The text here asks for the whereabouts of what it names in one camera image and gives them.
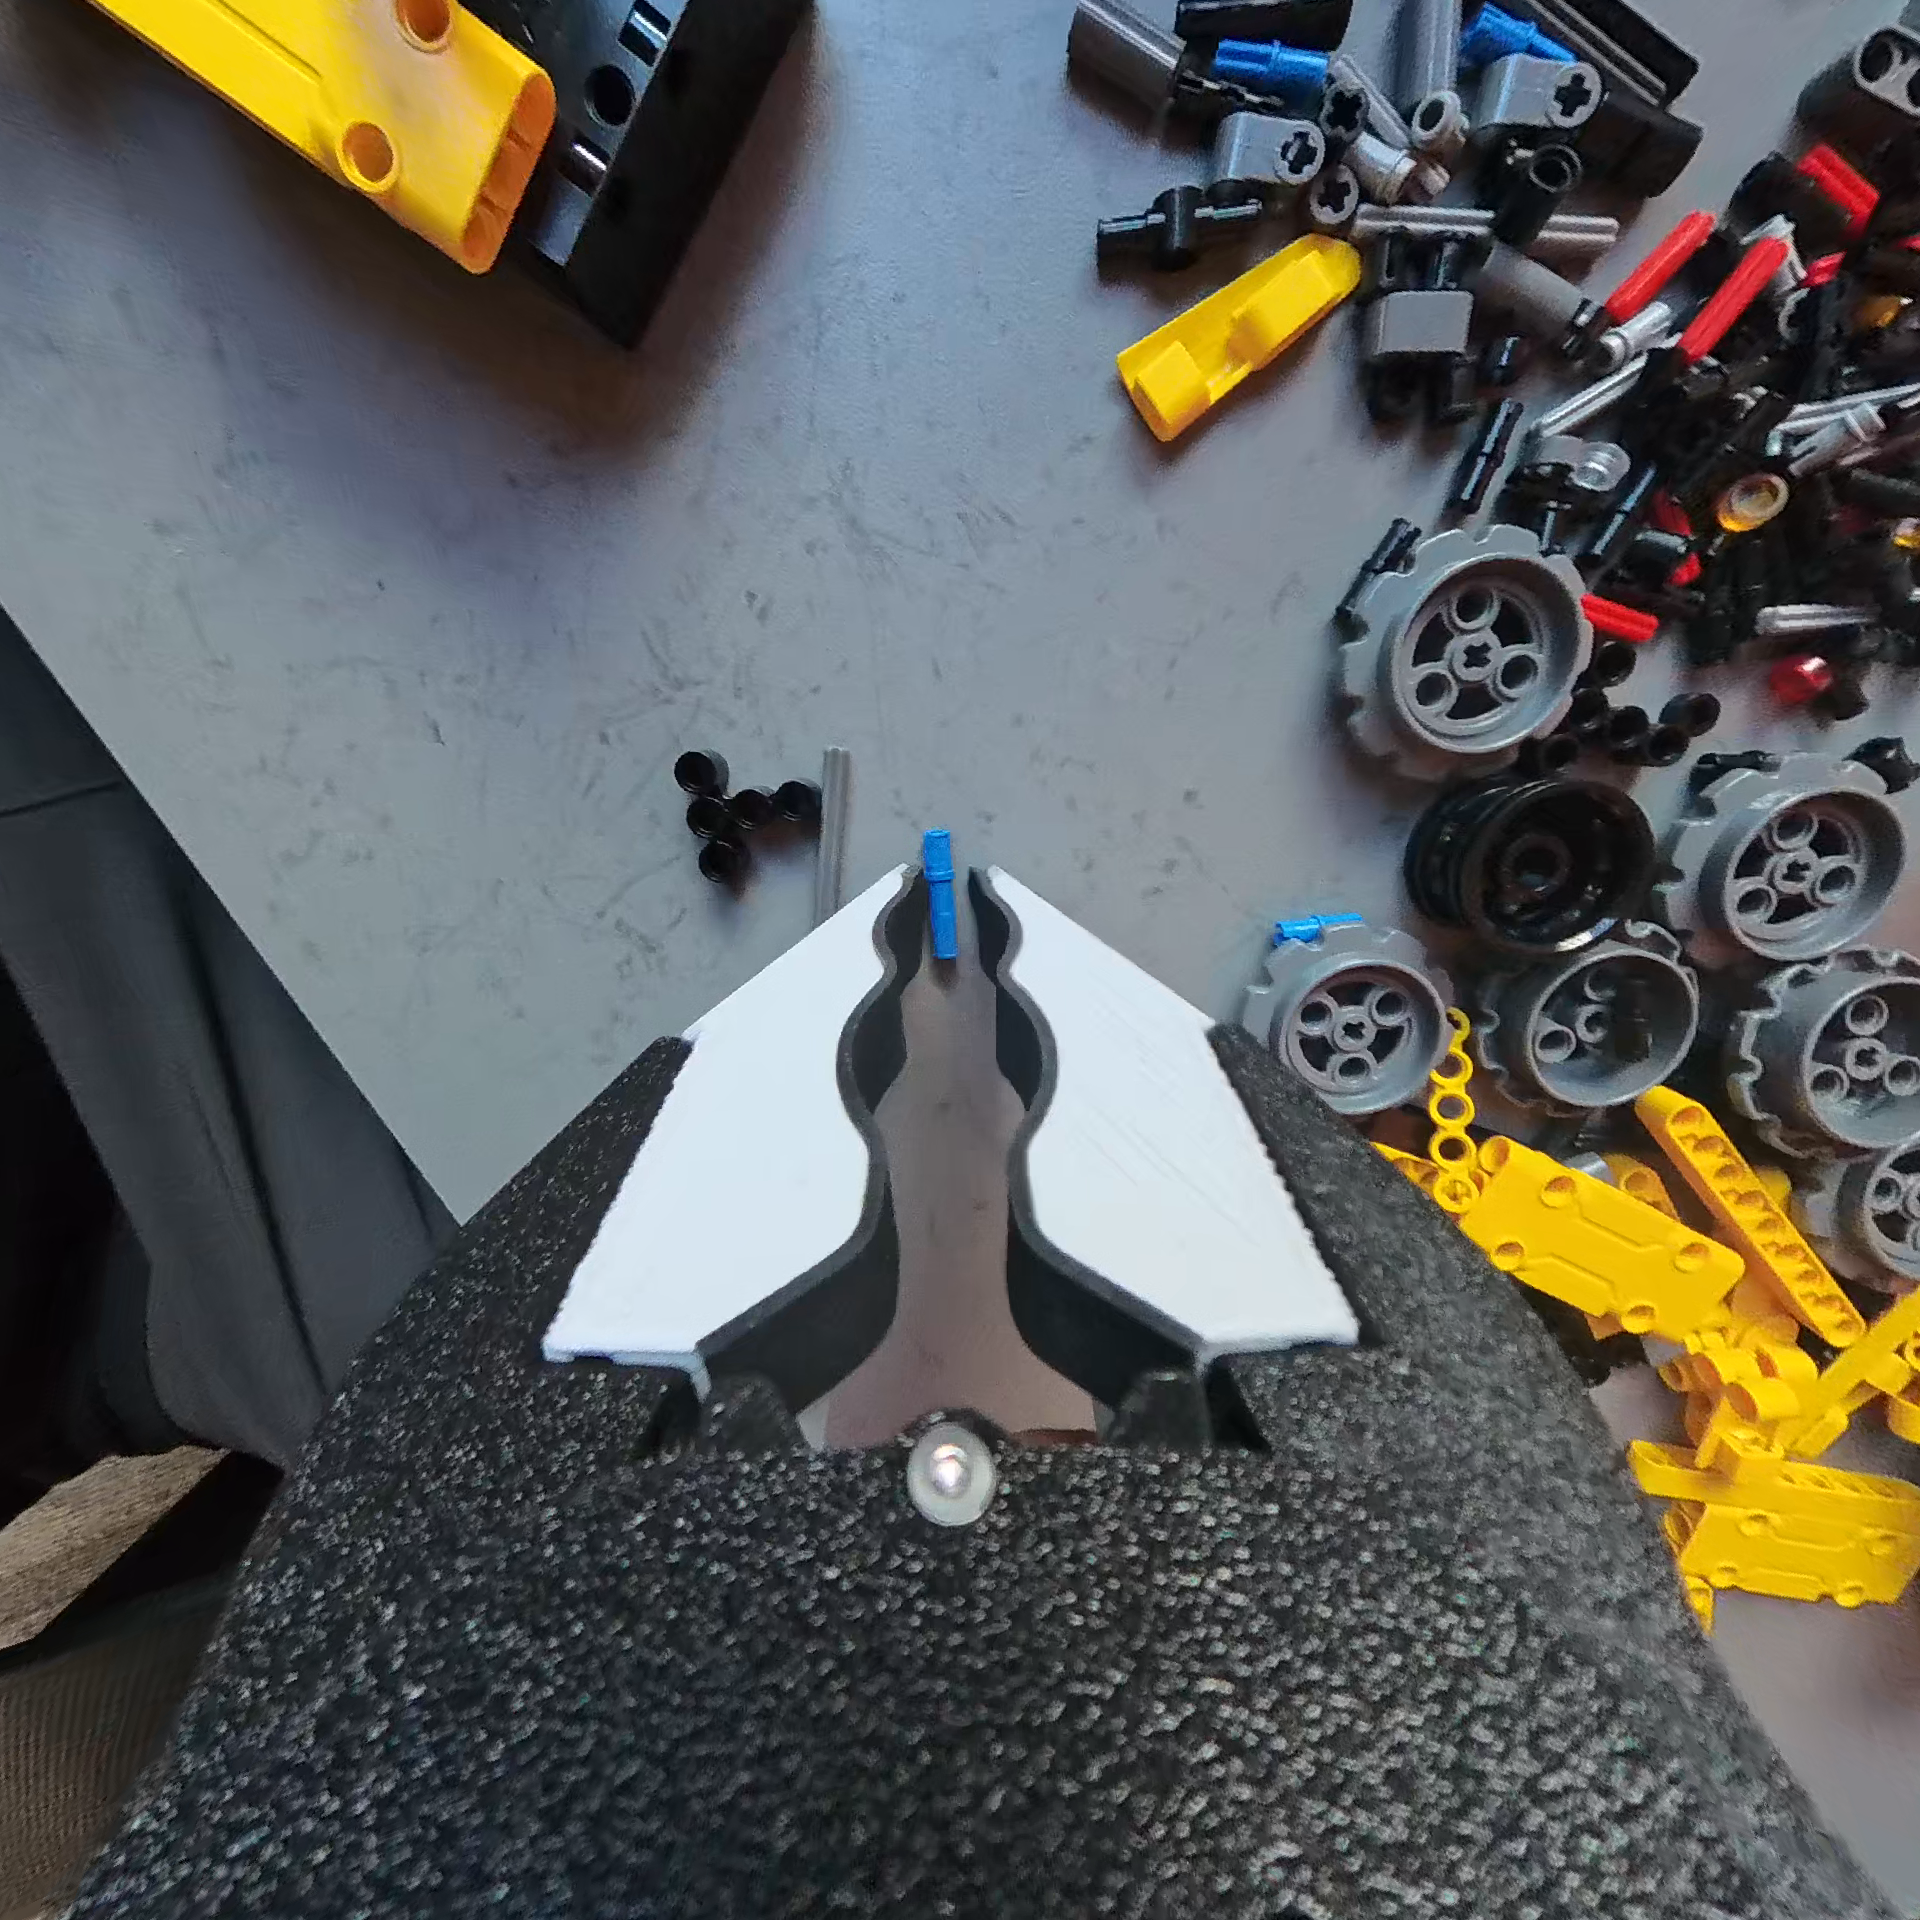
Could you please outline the black connector brick piece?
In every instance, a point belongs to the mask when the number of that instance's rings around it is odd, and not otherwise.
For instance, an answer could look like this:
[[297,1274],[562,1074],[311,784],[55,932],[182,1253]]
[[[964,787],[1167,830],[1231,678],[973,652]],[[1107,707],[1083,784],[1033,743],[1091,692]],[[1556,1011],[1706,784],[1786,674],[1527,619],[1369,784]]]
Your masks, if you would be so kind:
[[757,854],[796,851],[824,830],[824,780],[736,785],[728,758],[707,750],[684,750],[672,773],[697,836],[697,868],[717,888],[743,889]]

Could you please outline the yellow toy brick vehicle model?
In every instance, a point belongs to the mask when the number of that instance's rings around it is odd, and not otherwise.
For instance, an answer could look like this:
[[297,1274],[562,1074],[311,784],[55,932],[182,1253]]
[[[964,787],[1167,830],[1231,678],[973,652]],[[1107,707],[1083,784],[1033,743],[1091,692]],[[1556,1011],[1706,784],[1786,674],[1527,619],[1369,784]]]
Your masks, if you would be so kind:
[[103,1],[473,274],[646,333],[804,1]]

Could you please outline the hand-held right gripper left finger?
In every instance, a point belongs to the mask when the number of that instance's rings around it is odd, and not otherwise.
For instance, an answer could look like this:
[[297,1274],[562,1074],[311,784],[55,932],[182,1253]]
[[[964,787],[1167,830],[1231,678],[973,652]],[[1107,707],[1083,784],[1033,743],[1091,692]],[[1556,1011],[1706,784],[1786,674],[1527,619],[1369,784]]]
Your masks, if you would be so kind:
[[545,1360],[853,1372],[876,1348],[897,1279],[875,1106],[917,925],[920,871],[892,868],[681,1034]]

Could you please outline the grey desk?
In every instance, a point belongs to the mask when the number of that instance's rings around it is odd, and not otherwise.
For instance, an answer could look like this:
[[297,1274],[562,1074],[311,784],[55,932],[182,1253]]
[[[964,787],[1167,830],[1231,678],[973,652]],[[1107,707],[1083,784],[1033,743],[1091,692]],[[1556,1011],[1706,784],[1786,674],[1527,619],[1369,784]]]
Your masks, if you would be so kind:
[[[1082,221],[1139,148],[1044,5],[827,6],[644,353],[5,5],[5,608],[450,1203],[74,1915],[1887,1915],[1512,1282],[1213,992],[1377,801],[1324,618],[1387,515],[1342,339],[1152,450]],[[1374,1321],[1267,1448],[915,1433],[545,1364],[676,1028],[804,936],[681,742],[854,751],[1202,1000]]]

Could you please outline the pile of small brick parts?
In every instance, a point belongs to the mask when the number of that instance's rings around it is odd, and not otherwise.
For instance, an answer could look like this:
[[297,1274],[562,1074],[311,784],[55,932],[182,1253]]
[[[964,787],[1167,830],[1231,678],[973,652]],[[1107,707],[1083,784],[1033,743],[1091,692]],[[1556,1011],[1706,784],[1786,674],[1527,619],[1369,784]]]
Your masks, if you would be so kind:
[[1786,148],[1596,286],[1619,211],[1703,139],[1698,63],[1641,5],[1076,5],[1069,72],[1213,148],[1095,228],[1102,274],[1250,266],[1117,355],[1163,445],[1354,308],[1382,427],[1470,426],[1427,529],[1398,517],[1332,625],[1333,714],[1411,780],[1584,740],[1683,756],[1607,685],[1672,638],[1764,656],[1841,719],[1915,668],[1915,5],[1798,92]]

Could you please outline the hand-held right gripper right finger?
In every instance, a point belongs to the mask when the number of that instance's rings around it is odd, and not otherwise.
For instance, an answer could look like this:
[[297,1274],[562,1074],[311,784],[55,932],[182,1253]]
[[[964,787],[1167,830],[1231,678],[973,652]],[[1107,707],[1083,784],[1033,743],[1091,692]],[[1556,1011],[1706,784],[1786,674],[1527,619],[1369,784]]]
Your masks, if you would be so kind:
[[1043,1358],[1355,1346],[1358,1317],[1213,1045],[1213,1016],[1006,868],[977,868],[1023,1101],[1007,1291]]

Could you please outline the person's grey trouser legs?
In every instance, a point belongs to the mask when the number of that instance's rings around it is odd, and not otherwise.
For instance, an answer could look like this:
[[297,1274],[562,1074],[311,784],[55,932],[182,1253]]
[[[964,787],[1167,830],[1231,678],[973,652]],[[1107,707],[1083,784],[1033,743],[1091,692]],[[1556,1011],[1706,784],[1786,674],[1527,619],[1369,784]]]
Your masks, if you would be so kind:
[[288,1466],[454,1231],[5,618],[5,1521],[109,1454]]

